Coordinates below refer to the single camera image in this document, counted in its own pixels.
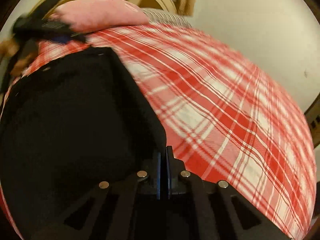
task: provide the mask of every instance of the black garment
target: black garment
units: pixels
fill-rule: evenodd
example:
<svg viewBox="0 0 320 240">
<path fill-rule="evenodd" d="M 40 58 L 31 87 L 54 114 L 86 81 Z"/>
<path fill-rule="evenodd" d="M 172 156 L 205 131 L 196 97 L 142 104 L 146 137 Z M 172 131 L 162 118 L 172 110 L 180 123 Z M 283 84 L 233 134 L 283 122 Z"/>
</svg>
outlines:
<svg viewBox="0 0 320 240">
<path fill-rule="evenodd" d="M 54 60 L 21 79 L 0 124 L 0 179 L 29 239 L 100 181 L 136 172 L 164 128 L 110 48 Z"/>
</svg>

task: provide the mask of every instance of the mattress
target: mattress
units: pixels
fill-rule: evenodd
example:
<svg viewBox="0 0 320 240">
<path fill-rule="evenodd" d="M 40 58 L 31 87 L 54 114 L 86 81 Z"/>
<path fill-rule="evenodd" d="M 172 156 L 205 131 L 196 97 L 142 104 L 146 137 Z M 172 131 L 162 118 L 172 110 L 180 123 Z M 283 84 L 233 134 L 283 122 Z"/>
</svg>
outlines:
<svg viewBox="0 0 320 240">
<path fill-rule="evenodd" d="M 118 54 L 189 171 L 226 180 L 290 238 L 303 238 L 316 196 L 305 117 L 257 65 L 203 32 L 151 23 L 96 32 L 88 44 L 41 41 L 39 56 L 4 101 L 21 78 L 89 44 Z M 15 227 L 5 196 L 2 201 Z"/>
</svg>

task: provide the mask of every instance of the plaid bedsheet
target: plaid bedsheet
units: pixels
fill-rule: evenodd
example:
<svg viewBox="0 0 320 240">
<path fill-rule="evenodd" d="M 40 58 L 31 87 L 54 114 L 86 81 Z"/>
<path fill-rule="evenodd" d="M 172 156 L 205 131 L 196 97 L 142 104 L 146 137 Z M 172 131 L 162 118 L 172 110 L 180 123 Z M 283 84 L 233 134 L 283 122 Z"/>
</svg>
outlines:
<svg viewBox="0 0 320 240">
<path fill-rule="evenodd" d="M 285 234 L 303 238 L 315 204 L 315 157 L 305 117 L 280 85 L 240 53 L 190 28 L 117 27 L 90 34 L 88 43 L 119 55 L 189 171 L 226 180 Z M 87 47 L 41 41 L 22 78 Z"/>
</svg>

